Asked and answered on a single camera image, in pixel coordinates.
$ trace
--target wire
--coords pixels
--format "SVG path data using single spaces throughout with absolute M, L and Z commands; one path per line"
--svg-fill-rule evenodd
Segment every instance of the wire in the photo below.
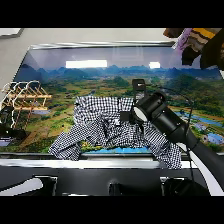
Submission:
M 166 89 L 166 90 L 169 90 L 171 92 L 174 92 L 174 93 L 184 97 L 185 99 L 187 99 L 188 103 L 191 106 L 190 113 L 189 113 L 189 116 L 188 116 L 187 125 L 185 126 L 185 129 L 184 129 L 184 135 L 185 135 L 186 149 L 187 149 L 186 154 L 187 154 L 188 160 L 190 162 L 191 179 L 192 179 L 192 182 L 193 182 L 193 186 L 195 187 L 194 173 L 193 173 L 193 169 L 192 169 L 192 160 L 191 160 L 191 157 L 190 157 L 190 149 L 189 149 L 189 144 L 188 144 L 188 139 L 187 139 L 187 134 L 188 134 L 188 131 L 189 131 L 189 128 L 190 128 L 190 121 L 191 121 L 191 116 L 192 116 L 192 112 L 193 112 L 194 102 L 192 102 L 187 96 L 185 96 L 185 95 L 181 94 L 180 92 L 175 91 L 173 89 L 165 88 L 163 86 L 158 86 L 158 85 L 152 85 L 152 84 L 145 84 L 145 85 L 146 86 L 152 86 L 152 87 L 159 88 L 159 89 Z

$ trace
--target gingham fabric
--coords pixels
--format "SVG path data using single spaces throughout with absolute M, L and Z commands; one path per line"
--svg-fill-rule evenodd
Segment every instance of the gingham fabric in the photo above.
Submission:
M 49 149 L 59 159 L 78 160 L 82 140 L 92 146 L 149 147 L 155 157 L 167 168 L 181 168 L 181 152 L 178 146 L 166 140 L 150 122 L 130 124 L 120 118 L 119 111 L 130 111 L 132 98 L 77 97 L 74 110 L 75 125 L 69 133 L 61 133 Z

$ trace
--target sky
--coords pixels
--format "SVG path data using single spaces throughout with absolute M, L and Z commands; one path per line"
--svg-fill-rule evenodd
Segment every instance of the sky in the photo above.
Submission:
M 107 60 L 108 66 L 118 67 L 149 66 L 150 62 L 159 62 L 162 68 L 200 68 L 200 57 L 192 66 L 182 66 L 181 54 L 170 47 L 101 47 L 30 50 L 25 64 L 34 69 L 54 70 L 65 67 L 66 61 Z

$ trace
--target mountain range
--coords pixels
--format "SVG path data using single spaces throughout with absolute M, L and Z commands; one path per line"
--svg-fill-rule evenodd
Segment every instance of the mountain range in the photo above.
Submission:
M 136 74 L 149 74 L 149 76 L 165 76 L 166 78 L 176 78 L 181 74 L 190 75 L 197 78 L 205 79 L 222 79 L 220 71 L 217 68 L 214 69 L 177 69 L 177 68 L 155 68 L 150 69 L 146 66 L 131 66 L 131 67 L 117 67 L 116 65 L 109 66 L 107 68 L 82 68 L 82 69 L 67 69 L 61 67 L 55 70 L 46 71 L 44 68 L 35 70 L 27 64 L 23 64 L 14 81 L 31 81 L 39 80 L 42 83 L 47 83 L 52 80 L 86 80 L 92 79 L 98 76 L 113 76 L 113 75 L 136 75 Z

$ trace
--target landscape print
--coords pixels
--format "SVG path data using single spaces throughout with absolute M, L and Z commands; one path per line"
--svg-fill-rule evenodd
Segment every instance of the landscape print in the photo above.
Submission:
M 66 68 L 66 61 L 107 60 L 104 68 Z M 159 68 L 150 62 L 159 61 Z M 224 152 L 224 81 L 217 68 L 201 70 L 199 61 L 192 67 L 182 66 L 181 57 L 170 47 L 90 48 L 30 50 L 14 81 L 38 80 L 52 99 L 48 110 L 33 111 L 26 127 L 28 137 L 0 147 L 2 152 L 47 153 L 62 132 L 74 125 L 74 103 L 77 96 L 133 97 L 132 79 L 143 78 L 148 84 L 178 91 L 194 101 L 190 127 L 194 134 L 215 152 Z M 149 86 L 149 94 L 158 90 Z M 182 96 L 164 90 L 167 103 L 187 121 L 190 105 Z M 21 113 L 20 127 L 27 112 Z M 150 149 L 103 149 L 82 143 L 86 153 L 150 153 Z

